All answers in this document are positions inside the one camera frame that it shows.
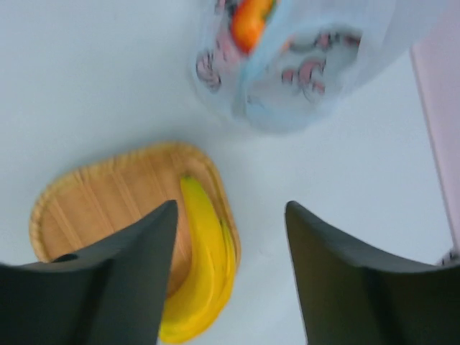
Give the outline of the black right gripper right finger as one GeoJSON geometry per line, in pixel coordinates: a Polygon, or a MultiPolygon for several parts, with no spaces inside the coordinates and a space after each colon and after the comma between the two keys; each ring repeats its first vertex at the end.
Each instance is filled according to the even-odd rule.
{"type": "Polygon", "coordinates": [[[285,224],[309,344],[457,344],[459,260],[431,265],[373,247],[299,203],[285,224]]]}

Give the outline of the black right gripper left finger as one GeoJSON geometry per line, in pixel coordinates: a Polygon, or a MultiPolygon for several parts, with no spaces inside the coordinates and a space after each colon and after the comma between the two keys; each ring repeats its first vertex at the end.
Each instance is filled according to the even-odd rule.
{"type": "Polygon", "coordinates": [[[3,344],[155,344],[178,205],[51,262],[1,266],[3,344]]]}

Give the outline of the yellow fake banana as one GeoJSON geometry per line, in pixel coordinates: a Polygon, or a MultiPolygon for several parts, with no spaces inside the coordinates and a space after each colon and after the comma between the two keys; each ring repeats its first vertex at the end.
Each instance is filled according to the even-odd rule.
{"type": "Polygon", "coordinates": [[[184,283],[165,302],[159,336],[167,344],[181,344],[206,331],[228,303],[236,277],[236,248],[229,227],[198,180],[185,176],[180,187],[192,261],[184,283]]]}

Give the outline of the light blue plastic bag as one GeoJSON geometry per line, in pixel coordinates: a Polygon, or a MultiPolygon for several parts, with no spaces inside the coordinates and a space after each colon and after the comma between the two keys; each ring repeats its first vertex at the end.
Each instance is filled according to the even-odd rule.
{"type": "Polygon", "coordinates": [[[218,115],[269,133],[296,132],[331,113],[417,39],[446,1],[278,1],[257,46],[235,45],[241,1],[202,1],[190,67],[218,115]]]}

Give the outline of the orange fake persimmon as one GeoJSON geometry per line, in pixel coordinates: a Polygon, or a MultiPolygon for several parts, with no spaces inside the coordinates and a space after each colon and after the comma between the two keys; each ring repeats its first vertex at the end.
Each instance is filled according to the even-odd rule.
{"type": "Polygon", "coordinates": [[[242,53],[248,55],[257,46],[277,3],[275,0],[244,0],[238,4],[230,32],[242,53]]]}

